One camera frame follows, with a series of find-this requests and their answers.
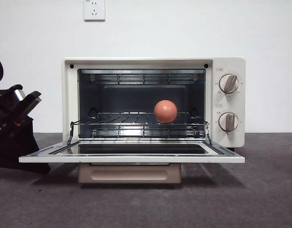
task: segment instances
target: ball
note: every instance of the ball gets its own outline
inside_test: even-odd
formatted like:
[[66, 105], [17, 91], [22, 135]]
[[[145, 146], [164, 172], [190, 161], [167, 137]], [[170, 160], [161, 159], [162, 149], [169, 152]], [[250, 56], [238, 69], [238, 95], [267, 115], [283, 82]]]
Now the ball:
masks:
[[169, 124], [177, 117], [178, 109], [172, 101], [162, 100], [155, 105], [154, 115], [162, 124]]

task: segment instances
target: timer knob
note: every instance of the timer knob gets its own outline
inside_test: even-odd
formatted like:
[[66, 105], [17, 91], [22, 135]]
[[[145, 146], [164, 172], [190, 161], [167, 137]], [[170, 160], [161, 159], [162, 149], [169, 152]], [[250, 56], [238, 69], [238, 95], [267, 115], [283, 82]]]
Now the timer knob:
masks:
[[237, 128], [238, 119], [233, 113], [224, 113], [218, 119], [220, 128], [225, 132], [232, 132]]
[[234, 74], [222, 76], [218, 84], [220, 89], [226, 94], [233, 93], [239, 87], [237, 75]]

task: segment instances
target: toaster oven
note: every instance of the toaster oven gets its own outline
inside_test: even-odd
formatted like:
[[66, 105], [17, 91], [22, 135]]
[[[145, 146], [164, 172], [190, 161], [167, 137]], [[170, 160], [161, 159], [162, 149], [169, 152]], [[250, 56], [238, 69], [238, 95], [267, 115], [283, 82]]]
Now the toaster oven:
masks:
[[[20, 162], [78, 163], [79, 182], [177, 183], [181, 163], [244, 163], [240, 57], [66, 58], [63, 141]], [[171, 100], [172, 123], [153, 109]]]

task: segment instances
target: wall outlet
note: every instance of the wall outlet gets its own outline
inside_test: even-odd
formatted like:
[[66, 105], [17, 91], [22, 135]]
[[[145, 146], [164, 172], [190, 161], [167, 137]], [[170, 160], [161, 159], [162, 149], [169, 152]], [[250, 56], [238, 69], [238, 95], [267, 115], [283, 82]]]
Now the wall outlet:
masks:
[[104, 0], [84, 0], [84, 19], [94, 21], [105, 20]]

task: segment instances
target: oven door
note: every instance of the oven door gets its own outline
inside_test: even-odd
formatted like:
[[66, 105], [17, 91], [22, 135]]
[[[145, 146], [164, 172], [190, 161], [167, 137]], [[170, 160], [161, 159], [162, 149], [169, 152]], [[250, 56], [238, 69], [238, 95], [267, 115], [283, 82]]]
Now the oven door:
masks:
[[29, 155], [19, 162], [70, 163], [244, 163], [245, 158], [207, 140], [96, 139], [67, 145], [61, 142]]

